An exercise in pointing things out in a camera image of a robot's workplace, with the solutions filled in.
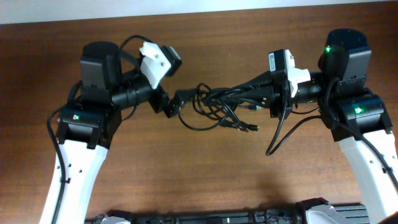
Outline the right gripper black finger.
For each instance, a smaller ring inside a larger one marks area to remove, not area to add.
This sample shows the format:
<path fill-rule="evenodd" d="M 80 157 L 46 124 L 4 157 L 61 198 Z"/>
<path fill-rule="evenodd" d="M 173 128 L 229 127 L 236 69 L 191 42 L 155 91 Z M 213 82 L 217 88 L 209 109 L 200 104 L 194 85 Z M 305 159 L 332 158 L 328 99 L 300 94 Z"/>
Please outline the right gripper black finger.
<path fill-rule="evenodd" d="M 270 108 L 270 106 L 275 102 L 275 96 L 270 90 L 245 91 L 235 95 L 234 98 L 262 108 Z"/>
<path fill-rule="evenodd" d="M 232 91 L 267 90 L 273 92 L 271 72 L 266 71 L 246 83 L 232 87 Z"/>

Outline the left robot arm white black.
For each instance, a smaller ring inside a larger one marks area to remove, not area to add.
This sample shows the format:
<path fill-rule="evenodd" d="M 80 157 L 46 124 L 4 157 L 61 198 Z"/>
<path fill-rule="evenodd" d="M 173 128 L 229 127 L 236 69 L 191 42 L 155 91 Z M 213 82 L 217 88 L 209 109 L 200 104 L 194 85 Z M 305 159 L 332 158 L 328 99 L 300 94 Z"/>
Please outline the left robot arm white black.
<path fill-rule="evenodd" d="M 52 113 L 58 127 L 50 130 L 55 167 L 40 221 L 83 223 L 96 180 L 122 111 L 149 103 L 156 113 L 177 114 L 182 98 L 170 99 L 160 85 L 182 59 L 171 46 L 149 40 L 135 58 L 112 42 L 92 42 L 83 48 L 81 79 L 67 102 Z"/>

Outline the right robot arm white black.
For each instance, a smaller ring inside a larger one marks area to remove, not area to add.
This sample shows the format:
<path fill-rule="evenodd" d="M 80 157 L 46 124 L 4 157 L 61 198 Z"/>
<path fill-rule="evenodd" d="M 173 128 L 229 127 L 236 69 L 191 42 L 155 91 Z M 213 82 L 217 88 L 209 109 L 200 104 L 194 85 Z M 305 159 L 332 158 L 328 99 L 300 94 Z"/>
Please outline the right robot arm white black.
<path fill-rule="evenodd" d="M 371 49 L 354 29 L 326 38 L 318 72 L 295 66 L 289 50 L 269 53 L 269 70 L 234 87 L 229 100 L 267 108 L 284 121 L 300 103 L 316 103 L 318 118 L 349 162 L 371 223 L 397 222 L 397 152 L 382 99 L 365 87 Z"/>

